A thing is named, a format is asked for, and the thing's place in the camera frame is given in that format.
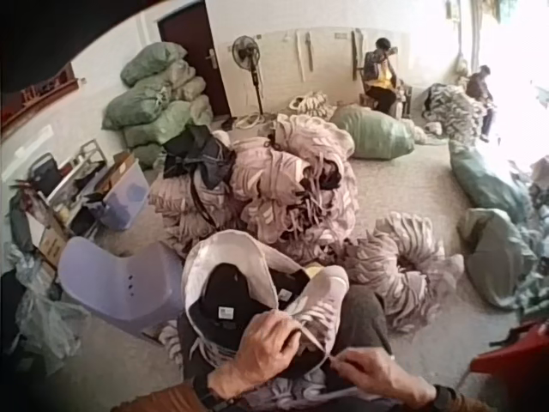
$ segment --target person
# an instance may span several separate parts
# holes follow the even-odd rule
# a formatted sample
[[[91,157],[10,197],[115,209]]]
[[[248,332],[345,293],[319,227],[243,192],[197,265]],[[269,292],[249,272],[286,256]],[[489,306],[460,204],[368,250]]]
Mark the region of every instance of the person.
[[[486,78],[492,73],[488,66],[480,66],[479,72],[474,73],[469,77],[469,82],[467,84],[467,89],[465,93],[467,96],[472,97],[473,99],[478,100],[483,103],[486,107],[486,115],[482,120],[482,131],[481,139],[485,142],[488,142],[490,136],[490,129],[492,127],[492,121],[494,119],[494,105],[493,97],[488,90],[488,85],[486,84]]]
[[[284,371],[298,351],[298,325],[280,311],[256,315],[248,325],[235,358],[215,370],[201,366],[203,358],[189,359],[192,328],[185,315],[180,320],[185,382],[172,388],[123,403],[112,412],[227,412],[241,409],[235,400]],[[349,348],[346,342],[362,348]],[[389,355],[387,325],[379,298],[365,285],[353,285],[341,308],[341,325],[329,362],[327,386],[356,385],[382,398],[366,401],[343,397],[307,409],[309,412],[488,412],[489,407],[434,386],[407,373]]]
[[[389,56],[395,54],[388,39],[376,41],[376,50],[366,53],[364,61],[363,80],[368,89],[365,92],[377,102],[374,110],[389,114],[396,101],[396,73],[389,61]]]

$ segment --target cardboard box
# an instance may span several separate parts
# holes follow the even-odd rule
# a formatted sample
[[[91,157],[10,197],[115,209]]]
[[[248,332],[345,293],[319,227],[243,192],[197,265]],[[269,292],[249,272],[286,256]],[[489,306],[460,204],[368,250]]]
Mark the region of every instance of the cardboard box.
[[[130,152],[116,153],[113,157],[114,165],[105,176],[95,185],[94,191],[106,195],[112,187],[124,176],[126,171],[136,162],[136,158]]]
[[[42,235],[39,250],[53,267],[59,265],[61,253],[67,245],[67,239],[52,227],[47,228]]]

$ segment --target brown door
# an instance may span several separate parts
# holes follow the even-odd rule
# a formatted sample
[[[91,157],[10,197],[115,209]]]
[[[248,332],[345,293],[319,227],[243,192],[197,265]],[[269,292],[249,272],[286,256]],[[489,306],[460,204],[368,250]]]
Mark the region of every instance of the brown door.
[[[209,30],[208,13],[204,2],[193,4],[158,23],[160,37],[182,45],[189,53],[185,60],[196,69],[196,75],[206,81],[208,95],[216,116],[231,114],[225,88],[214,51],[214,40]]]

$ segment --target gray floor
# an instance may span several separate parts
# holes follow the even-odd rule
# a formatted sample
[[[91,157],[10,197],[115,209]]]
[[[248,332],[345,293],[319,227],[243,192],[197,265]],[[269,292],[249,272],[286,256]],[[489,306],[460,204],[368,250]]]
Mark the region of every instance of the gray floor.
[[[353,161],[353,169],[360,202],[354,235],[360,236],[377,218],[396,210],[430,217],[447,251],[461,250],[455,225],[469,205],[451,175],[447,146],[417,147],[390,162]],[[104,242],[114,252],[136,251],[162,236],[160,217],[147,207],[129,231],[110,234]],[[392,343],[396,359],[406,369],[433,383],[459,386],[465,394],[504,410],[504,393],[497,382],[465,373],[470,360],[515,323],[513,313],[485,305],[464,276],[432,324],[412,335],[393,336]],[[42,389],[55,399],[58,411],[99,412],[179,380],[179,370],[163,348],[94,318],[81,353],[48,378]]]

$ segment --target standing fan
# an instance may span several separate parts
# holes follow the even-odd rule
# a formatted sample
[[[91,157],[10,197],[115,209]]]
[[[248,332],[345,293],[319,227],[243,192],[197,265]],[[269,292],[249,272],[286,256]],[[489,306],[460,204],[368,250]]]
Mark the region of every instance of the standing fan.
[[[263,114],[261,96],[259,94],[259,75],[257,74],[257,63],[259,62],[259,46],[256,41],[248,36],[241,36],[232,44],[232,57],[242,69],[251,72],[251,81],[254,83],[257,95],[259,113]]]

